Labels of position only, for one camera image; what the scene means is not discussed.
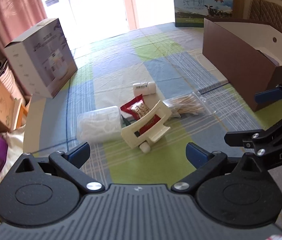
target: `quilted headboard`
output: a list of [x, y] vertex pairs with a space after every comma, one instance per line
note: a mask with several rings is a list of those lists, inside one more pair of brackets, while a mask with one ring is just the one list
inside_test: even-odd
[[252, 0], [249, 19], [269, 22], [273, 27], [282, 32], [282, 6], [276, 3], [261, 0], [260, 18], [260, 0]]

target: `tablecloth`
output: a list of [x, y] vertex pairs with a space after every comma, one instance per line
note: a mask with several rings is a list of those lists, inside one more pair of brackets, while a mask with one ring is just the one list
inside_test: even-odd
[[[203, 28], [176, 28], [174, 23], [130, 31], [72, 51], [77, 73], [54, 99], [33, 100], [25, 129], [24, 151], [47, 156], [68, 151], [76, 139], [77, 115], [133, 98], [132, 84], [155, 81], [161, 99], [198, 90], [216, 110], [214, 115], [172, 119], [168, 134], [149, 154], [123, 141], [91, 145], [82, 171], [102, 182], [172, 183], [195, 168], [185, 157], [188, 142], [242, 156], [229, 147], [227, 131], [267, 129], [282, 118], [282, 100], [253, 113], [227, 79], [202, 54]], [[282, 189], [282, 167], [271, 171]], [[282, 227], [282, 212], [278, 219]]]

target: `red wrapper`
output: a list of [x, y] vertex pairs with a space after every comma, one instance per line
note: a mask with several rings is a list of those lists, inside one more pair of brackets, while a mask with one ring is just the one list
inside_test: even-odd
[[[134, 119], [139, 120], [141, 117], [145, 116], [147, 113], [150, 112], [150, 108], [145, 104], [143, 96], [137, 96], [133, 98], [130, 102], [126, 103], [125, 105], [121, 106], [120, 109], [123, 112], [131, 114]], [[152, 126], [154, 126], [158, 121], [160, 121], [160, 117], [156, 114], [153, 118], [143, 127], [140, 128], [139, 133], [143, 134], [148, 131]]]

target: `plastic lid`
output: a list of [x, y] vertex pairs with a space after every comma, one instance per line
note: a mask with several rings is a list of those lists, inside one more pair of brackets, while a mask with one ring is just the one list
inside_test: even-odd
[[147, 142], [141, 143], [139, 148], [143, 153], [148, 153], [151, 151], [151, 147]]
[[157, 87], [155, 85], [155, 82], [151, 81], [148, 83], [149, 87], [149, 94], [155, 94], [157, 92]]

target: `table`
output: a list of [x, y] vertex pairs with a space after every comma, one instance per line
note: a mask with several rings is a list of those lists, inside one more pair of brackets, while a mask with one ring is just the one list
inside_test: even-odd
[[[203, 28], [176, 28], [174, 23], [138, 29], [72, 51], [77, 73], [54, 99], [32, 101], [25, 129], [24, 151], [47, 156], [79, 144], [77, 115], [103, 107], [121, 106], [133, 98], [132, 84], [155, 81], [161, 99], [198, 90], [216, 110], [214, 115], [172, 119], [168, 134], [149, 154], [123, 141], [91, 145], [81, 170], [106, 187], [110, 183], [172, 183], [195, 168], [185, 146], [242, 156], [229, 147], [227, 131], [267, 129], [282, 118], [282, 100], [253, 113], [227, 79], [202, 55]], [[271, 172], [282, 190], [282, 167]], [[282, 212], [278, 219], [282, 227]]]

